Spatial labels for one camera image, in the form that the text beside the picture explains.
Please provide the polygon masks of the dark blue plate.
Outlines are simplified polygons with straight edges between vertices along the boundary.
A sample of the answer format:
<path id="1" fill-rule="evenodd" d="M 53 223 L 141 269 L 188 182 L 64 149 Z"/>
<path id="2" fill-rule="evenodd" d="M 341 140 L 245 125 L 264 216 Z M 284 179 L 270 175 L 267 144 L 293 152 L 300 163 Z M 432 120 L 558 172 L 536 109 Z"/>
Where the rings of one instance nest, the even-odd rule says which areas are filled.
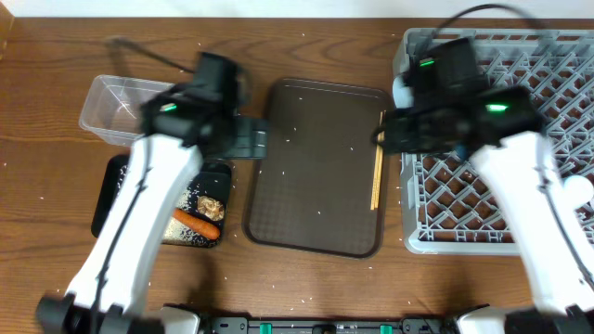
<path id="1" fill-rule="evenodd" d="M 470 153 L 465 145 L 456 145 L 454 151 L 460 161 L 466 161 L 470 157 Z"/>

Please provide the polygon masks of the light blue rice bowl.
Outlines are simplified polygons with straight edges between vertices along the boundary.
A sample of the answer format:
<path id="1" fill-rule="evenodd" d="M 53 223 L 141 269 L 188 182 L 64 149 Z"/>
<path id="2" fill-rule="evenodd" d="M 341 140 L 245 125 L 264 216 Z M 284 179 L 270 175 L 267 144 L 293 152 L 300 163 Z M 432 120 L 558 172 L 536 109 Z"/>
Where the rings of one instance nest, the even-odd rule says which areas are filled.
<path id="1" fill-rule="evenodd" d="M 394 77 L 392 95 L 397 109 L 408 109 L 414 104 L 414 97 L 410 87 L 405 84 L 404 75 Z"/>

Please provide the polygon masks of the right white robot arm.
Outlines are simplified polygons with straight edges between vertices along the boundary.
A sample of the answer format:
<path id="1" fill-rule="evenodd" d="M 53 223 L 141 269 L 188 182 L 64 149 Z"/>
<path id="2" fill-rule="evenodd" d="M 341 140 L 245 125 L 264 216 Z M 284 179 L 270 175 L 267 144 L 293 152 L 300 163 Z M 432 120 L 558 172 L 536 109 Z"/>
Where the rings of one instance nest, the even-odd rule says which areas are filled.
<path id="1" fill-rule="evenodd" d="M 493 88 L 477 67 L 472 40 L 422 42 L 402 78 L 406 104 L 372 134 L 387 154 L 455 152 L 496 199 L 523 261 L 528 309 L 481 307 L 458 315 L 457 333 L 589 333 L 593 249 L 576 218 L 543 117 L 519 86 Z"/>

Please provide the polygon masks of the pile of white rice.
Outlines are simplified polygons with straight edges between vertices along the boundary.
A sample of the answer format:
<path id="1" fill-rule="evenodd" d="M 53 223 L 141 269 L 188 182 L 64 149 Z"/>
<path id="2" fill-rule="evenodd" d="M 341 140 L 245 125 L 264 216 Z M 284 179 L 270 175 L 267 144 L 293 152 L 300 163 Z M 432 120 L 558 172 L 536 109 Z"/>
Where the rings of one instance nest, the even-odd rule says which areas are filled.
<path id="1" fill-rule="evenodd" d="M 201 198 L 199 192 L 201 183 L 198 179 L 195 179 L 191 184 L 188 185 L 187 189 L 182 193 L 181 197 L 175 204 L 176 212 L 182 211 L 186 215 L 191 215 L 204 222 L 207 218 L 202 218 L 198 211 L 198 200 Z M 216 243 L 216 239 L 209 239 L 190 226 L 179 221 L 173 216 L 163 235 L 163 243 L 168 245 L 177 246 L 191 246 L 199 248 L 209 248 Z"/>

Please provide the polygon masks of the orange carrot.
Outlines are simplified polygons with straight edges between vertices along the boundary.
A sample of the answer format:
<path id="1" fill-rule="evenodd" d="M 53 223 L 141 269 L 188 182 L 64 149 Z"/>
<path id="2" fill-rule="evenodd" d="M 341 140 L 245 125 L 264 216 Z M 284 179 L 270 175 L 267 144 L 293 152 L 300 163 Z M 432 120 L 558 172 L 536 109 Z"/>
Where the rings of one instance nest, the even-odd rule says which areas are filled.
<path id="1" fill-rule="evenodd" d="M 203 221 L 200 218 L 194 217 L 180 209 L 174 209 L 173 217 L 182 225 L 185 225 L 195 233 L 198 233 L 205 238 L 216 240 L 220 237 L 221 232 L 215 225 Z"/>

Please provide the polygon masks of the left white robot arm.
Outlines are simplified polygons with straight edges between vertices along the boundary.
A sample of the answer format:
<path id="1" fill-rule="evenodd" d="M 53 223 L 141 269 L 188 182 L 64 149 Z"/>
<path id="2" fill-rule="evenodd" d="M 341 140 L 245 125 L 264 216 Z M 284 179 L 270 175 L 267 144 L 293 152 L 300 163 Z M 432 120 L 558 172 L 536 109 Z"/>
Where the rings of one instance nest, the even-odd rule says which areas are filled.
<path id="1" fill-rule="evenodd" d="M 175 204 L 204 159 L 261 159 L 262 121 L 240 117 L 240 66 L 200 56 L 193 78 L 140 107 L 142 135 L 97 242 L 61 298 L 45 295 L 36 319 L 45 333 L 197 333 L 200 317 L 181 306 L 146 314 L 163 235 Z"/>

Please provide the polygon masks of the brown food scrap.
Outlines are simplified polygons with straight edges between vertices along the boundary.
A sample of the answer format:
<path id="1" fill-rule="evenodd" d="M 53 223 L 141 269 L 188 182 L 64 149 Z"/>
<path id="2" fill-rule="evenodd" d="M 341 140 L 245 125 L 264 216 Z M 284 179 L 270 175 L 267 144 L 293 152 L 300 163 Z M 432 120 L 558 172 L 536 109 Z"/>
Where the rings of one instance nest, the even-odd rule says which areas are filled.
<path id="1" fill-rule="evenodd" d="M 198 197 L 197 210 L 215 222 L 222 221 L 226 213 L 225 205 L 221 201 L 206 196 Z"/>

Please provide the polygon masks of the small blue cup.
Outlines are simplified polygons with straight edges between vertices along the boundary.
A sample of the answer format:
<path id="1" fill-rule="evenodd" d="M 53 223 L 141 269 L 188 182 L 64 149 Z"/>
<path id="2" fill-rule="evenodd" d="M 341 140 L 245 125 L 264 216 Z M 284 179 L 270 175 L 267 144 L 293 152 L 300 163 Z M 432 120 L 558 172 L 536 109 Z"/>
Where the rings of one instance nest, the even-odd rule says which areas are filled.
<path id="1" fill-rule="evenodd" d="M 593 185 L 581 175 L 572 175 L 566 178 L 563 181 L 563 191 L 570 206 L 575 210 L 593 200 Z"/>

